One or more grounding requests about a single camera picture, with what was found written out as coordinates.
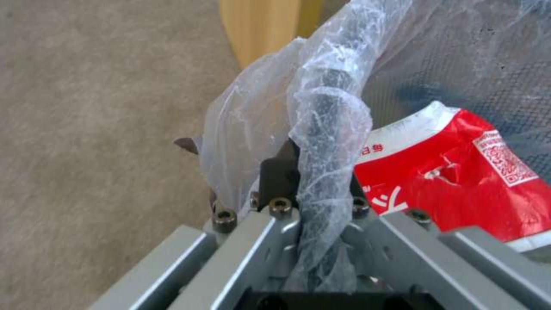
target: screw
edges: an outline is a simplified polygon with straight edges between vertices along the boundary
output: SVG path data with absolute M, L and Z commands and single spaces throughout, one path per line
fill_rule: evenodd
M 268 205 L 270 215 L 278 220 L 283 220 L 291 215 L 291 201 L 287 198 L 278 197 L 270 200 Z
M 432 223 L 429 214 L 421 209 L 409 209 L 406 211 L 406 215 L 425 229 L 428 229 Z
M 233 210 L 221 209 L 212 216 L 212 227 L 219 233 L 230 233 L 237 226 L 237 215 Z
M 363 197 L 354 197 L 354 205 L 352 206 L 352 218 L 364 218 L 369 213 L 371 206 Z
M 249 203 L 251 204 L 251 209 L 258 211 L 258 199 L 260 198 L 257 191 L 251 192 L 251 197 L 249 198 Z

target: hex socket bolt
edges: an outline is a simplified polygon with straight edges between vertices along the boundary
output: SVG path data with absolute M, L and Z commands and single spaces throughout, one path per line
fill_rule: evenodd
M 217 210 L 212 215 L 212 227 L 219 233 L 230 233 L 237 226 L 237 214 L 230 209 Z
M 406 211 L 406 215 L 425 229 L 428 229 L 432 223 L 430 215 L 421 209 L 409 209 Z
M 268 208 L 270 215 L 278 220 L 283 220 L 291 216 L 291 208 L 293 207 L 291 201 L 287 198 L 277 197 L 270 200 Z
M 355 196 L 352 205 L 352 218 L 359 219 L 368 215 L 371 206 L 363 197 Z

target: white stripe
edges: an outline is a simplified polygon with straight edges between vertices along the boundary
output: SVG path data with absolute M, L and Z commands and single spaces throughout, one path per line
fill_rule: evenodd
M 371 131 L 364 144 L 364 148 L 369 148 L 370 153 L 360 156 L 357 164 L 393 155 L 435 136 L 460 110 L 449 108 L 442 102 L 433 101 L 415 114 Z M 383 150 L 375 152 L 373 145 L 382 145 Z

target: plastic bag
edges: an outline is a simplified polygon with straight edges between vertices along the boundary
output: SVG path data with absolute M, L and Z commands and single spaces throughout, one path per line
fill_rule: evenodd
M 550 10 L 548 1 L 526 0 L 351 1 L 310 39 L 245 69 L 215 100 L 201 171 L 225 207 L 243 209 L 260 162 L 294 139 L 304 149 L 304 232 L 289 286 L 348 291 L 352 271 L 338 236 L 351 214 L 344 185 L 370 130 L 357 98 L 366 79 L 375 127 L 432 100 L 457 103 L 495 125 L 549 181 Z

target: beige carpet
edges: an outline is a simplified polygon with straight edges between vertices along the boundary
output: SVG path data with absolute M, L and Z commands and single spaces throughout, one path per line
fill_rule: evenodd
M 0 308 L 83 309 L 200 227 L 171 141 L 238 71 L 216 0 L 0 0 Z

